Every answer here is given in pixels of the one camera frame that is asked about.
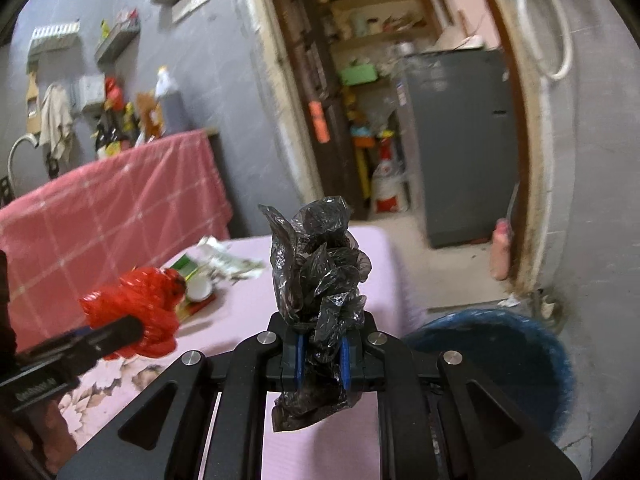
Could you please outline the black plastic bag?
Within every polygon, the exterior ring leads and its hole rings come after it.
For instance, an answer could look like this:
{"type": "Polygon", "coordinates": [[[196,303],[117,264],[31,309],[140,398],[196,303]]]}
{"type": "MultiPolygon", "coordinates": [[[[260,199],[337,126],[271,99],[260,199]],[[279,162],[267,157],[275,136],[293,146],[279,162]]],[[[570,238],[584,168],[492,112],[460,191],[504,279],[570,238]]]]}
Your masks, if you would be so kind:
{"type": "Polygon", "coordinates": [[[295,431],[355,406],[343,339],[364,326],[367,297],[359,285],[372,269],[350,234],[352,210],[341,196],[315,200],[287,219],[262,205],[272,236],[270,263],[277,307],[302,337],[296,386],[281,393],[271,411],[275,432],[295,431]]]}

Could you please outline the red plastic bag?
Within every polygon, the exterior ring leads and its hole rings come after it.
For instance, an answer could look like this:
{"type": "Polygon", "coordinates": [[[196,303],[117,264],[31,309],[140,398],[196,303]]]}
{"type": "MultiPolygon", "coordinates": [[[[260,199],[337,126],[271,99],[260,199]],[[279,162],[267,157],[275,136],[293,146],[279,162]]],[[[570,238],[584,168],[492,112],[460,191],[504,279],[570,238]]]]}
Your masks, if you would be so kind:
{"type": "Polygon", "coordinates": [[[101,287],[79,299],[91,328],[99,328],[132,315],[143,325],[140,341],[106,357],[159,359],[177,348],[175,333],[180,326],[176,307],[186,294],[186,280],[174,269],[137,268],[118,282],[101,287]]]}

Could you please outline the blue-lined trash bin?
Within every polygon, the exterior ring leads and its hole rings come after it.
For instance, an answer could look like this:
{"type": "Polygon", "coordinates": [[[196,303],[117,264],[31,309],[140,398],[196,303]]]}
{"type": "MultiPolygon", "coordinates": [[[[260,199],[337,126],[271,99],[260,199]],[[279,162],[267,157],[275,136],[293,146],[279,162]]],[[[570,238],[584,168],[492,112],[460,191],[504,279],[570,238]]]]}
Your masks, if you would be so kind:
{"type": "Polygon", "coordinates": [[[548,437],[562,436],[575,377],[563,345],[537,321],[503,309],[466,309],[436,318],[402,340],[424,353],[462,353],[548,437]]]}

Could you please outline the pink table cloth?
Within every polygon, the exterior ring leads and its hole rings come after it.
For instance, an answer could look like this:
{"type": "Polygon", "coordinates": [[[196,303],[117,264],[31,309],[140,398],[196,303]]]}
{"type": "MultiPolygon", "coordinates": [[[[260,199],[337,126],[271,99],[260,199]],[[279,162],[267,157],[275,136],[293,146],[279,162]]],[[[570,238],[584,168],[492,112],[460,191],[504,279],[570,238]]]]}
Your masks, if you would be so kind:
{"type": "Polygon", "coordinates": [[[259,289],[246,337],[219,356],[183,353],[62,469],[65,479],[426,479],[437,468],[411,351],[399,340],[400,269],[376,226],[354,235],[372,262],[373,311],[347,335],[337,378],[360,400],[274,432],[270,404],[303,379],[304,345],[259,289]]]}

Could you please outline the white round lid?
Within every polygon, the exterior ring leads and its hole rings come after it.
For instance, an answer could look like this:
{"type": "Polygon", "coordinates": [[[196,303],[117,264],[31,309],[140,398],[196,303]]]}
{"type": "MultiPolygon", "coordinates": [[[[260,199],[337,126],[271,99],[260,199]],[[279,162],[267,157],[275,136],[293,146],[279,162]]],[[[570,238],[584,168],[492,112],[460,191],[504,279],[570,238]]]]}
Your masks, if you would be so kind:
{"type": "Polygon", "coordinates": [[[206,274],[194,274],[186,280],[186,300],[198,304],[214,294],[214,284],[206,274]]]}

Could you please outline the red plaid cloth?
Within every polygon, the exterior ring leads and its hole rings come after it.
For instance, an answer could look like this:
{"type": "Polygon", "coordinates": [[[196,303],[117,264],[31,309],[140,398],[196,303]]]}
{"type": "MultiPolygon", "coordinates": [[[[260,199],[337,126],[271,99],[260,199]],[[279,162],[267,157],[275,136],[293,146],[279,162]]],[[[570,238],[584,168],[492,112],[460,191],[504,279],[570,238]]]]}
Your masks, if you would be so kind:
{"type": "Polygon", "coordinates": [[[202,130],[90,162],[17,198],[1,211],[17,347],[84,325],[87,292],[161,266],[205,235],[225,240],[231,218],[202,130]]]}

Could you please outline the pink bottle on floor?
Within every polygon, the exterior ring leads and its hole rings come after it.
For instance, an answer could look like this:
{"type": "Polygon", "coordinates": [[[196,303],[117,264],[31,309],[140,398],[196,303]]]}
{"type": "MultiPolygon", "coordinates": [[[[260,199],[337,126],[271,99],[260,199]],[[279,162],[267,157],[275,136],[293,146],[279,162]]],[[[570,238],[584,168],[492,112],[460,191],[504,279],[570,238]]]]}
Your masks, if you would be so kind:
{"type": "Polygon", "coordinates": [[[511,226],[505,218],[496,222],[492,232],[489,272],[496,281],[504,281],[509,276],[511,263],[511,226]]]}

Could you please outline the hanging beige towel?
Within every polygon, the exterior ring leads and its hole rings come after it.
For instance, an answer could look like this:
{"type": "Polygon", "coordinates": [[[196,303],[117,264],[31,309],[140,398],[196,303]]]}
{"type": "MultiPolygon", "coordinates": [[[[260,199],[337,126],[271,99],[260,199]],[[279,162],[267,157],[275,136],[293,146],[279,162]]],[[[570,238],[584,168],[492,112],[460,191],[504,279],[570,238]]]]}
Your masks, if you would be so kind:
{"type": "Polygon", "coordinates": [[[58,162],[68,162],[73,148],[73,116],[62,84],[50,84],[41,105],[40,144],[58,162]]]}

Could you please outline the large dark vinegar jug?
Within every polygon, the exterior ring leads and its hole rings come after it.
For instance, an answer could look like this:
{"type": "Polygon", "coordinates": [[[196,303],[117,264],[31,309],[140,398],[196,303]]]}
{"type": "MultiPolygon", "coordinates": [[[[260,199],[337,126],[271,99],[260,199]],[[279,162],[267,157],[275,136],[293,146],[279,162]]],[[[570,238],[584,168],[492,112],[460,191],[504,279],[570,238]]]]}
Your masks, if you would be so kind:
{"type": "Polygon", "coordinates": [[[186,132],[191,129],[177,81],[171,76],[166,66],[160,66],[157,71],[155,99],[162,110],[166,134],[186,132]]]}

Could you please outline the grey washing machine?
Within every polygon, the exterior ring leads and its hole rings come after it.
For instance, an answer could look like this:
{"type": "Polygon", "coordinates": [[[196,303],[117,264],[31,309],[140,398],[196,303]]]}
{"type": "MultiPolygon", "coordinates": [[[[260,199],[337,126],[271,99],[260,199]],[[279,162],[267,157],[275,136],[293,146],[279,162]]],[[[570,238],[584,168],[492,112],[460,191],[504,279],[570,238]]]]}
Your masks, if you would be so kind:
{"type": "Polygon", "coordinates": [[[509,71],[499,50],[402,58],[392,81],[416,221],[433,248],[487,240],[518,183],[509,71]]]}

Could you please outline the green box on shelf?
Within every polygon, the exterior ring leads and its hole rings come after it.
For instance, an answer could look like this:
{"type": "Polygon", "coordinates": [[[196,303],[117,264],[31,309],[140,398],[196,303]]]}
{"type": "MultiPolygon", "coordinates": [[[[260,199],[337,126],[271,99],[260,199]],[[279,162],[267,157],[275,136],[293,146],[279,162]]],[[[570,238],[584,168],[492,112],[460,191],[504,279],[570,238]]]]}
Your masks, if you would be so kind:
{"type": "Polygon", "coordinates": [[[374,64],[357,64],[340,71],[342,84],[347,87],[370,84],[378,80],[378,71],[374,64]]]}

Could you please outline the dark wooden door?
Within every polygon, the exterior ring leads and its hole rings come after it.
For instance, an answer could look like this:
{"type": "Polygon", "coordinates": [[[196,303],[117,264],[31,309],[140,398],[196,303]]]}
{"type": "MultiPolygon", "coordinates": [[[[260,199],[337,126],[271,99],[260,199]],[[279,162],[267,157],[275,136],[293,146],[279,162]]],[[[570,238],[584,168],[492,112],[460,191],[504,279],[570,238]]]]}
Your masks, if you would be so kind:
{"type": "Polygon", "coordinates": [[[367,217],[342,85],[316,0],[272,0],[290,62],[322,192],[341,195],[352,218],[367,217]]]}

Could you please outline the white wall rack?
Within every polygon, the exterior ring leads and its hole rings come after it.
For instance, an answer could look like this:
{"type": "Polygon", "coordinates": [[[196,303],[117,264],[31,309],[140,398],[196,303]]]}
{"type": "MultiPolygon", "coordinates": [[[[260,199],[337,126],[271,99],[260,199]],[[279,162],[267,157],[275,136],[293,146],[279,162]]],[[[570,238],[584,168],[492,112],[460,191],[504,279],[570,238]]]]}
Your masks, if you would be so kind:
{"type": "Polygon", "coordinates": [[[28,57],[35,58],[44,52],[70,48],[79,33],[80,21],[37,27],[30,37],[28,57]]]}

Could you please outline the grey wall shelf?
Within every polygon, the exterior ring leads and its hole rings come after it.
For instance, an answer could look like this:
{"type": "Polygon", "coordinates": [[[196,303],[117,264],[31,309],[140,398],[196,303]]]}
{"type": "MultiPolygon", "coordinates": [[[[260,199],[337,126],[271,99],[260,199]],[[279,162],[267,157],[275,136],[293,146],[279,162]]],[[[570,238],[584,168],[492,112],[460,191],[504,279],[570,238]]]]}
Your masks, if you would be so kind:
{"type": "Polygon", "coordinates": [[[131,41],[140,34],[140,30],[138,18],[116,24],[107,37],[98,44],[94,55],[96,64],[115,63],[126,47],[131,44],[131,41]]]}

